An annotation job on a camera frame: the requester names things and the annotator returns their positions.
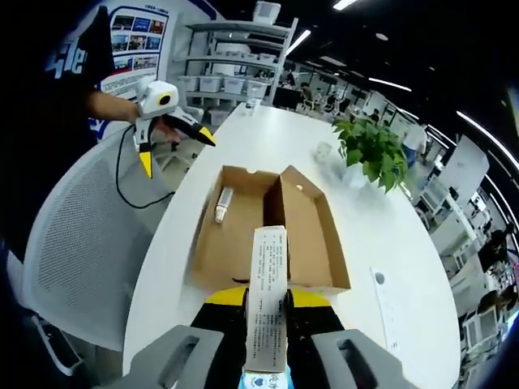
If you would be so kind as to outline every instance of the white table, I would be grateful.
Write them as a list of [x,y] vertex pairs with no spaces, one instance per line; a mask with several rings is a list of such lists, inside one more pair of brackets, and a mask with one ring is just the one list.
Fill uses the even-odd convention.
[[221,166],[280,173],[294,165],[327,196],[345,252],[352,289],[332,299],[346,328],[385,347],[384,326],[370,267],[396,285],[400,358],[416,386],[448,388],[460,366],[456,308],[447,276],[427,231],[400,189],[384,195],[354,190],[322,174],[312,159],[318,142],[337,144],[325,122],[239,106],[216,133],[217,147],[199,155],[171,200],[140,271],[127,323],[123,372],[133,356],[178,324],[189,324],[207,293],[192,285],[188,263],[199,219]]

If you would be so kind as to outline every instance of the mesh chair back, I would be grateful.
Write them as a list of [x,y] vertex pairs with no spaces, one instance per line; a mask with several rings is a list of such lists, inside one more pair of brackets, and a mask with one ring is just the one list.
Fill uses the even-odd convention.
[[[121,351],[131,296],[169,198],[144,210],[115,186],[122,132],[99,142],[54,187],[32,226],[24,261],[24,298],[54,326]],[[121,192],[144,205],[169,192],[157,164],[150,180],[124,139]]]

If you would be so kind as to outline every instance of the hand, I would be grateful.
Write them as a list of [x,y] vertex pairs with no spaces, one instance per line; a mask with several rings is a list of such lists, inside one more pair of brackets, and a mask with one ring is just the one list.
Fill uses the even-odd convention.
[[155,124],[154,130],[160,131],[162,134],[165,135],[165,137],[170,141],[171,143],[180,143],[180,135],[178,134],[178,131],[174,129],[173,127],[170,127],[164,123],[164,120],[162,118],[159,118],[157,120],[157,123]]

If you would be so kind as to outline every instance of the ceiling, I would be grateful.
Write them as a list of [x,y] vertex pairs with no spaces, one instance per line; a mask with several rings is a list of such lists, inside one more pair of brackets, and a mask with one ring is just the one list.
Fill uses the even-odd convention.
[[[255,0],[209,1],[227,19],[251,19],[255,7]],[[289,27],[297,17],[296,36],[311,30],[310,37],[289,59],[345,71],[346,81],[378,90],[449,138],[468,135],[482,149],[498,156],[519,183],[519,172],[502,152],[456,115],[462,111],[473,118],[519,160],[519,138],[508,98],[510,87],[519,88],[513,2],[359,0],[343,11],[332,8],[338,0],[275,2],[282,5],[277,24]],[[388,41],[378,39],[377,32]],[[335,58],[346,67],[325,62],[322,56]],[[351,71],[406,86],[412,92],[373,83]],[[488,158],[489,175],[507,192],[506,197],[517,197],[519,186],[493,157]]]

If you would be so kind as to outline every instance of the poster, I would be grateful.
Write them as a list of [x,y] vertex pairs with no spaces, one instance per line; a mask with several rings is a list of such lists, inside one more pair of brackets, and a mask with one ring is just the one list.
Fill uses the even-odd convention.
[[101,91],[134,99],[140,79],[148,75],[157,77],[168,14],[167,10],[152,5],[119,6],[110,12],[115,69],[101,82]]

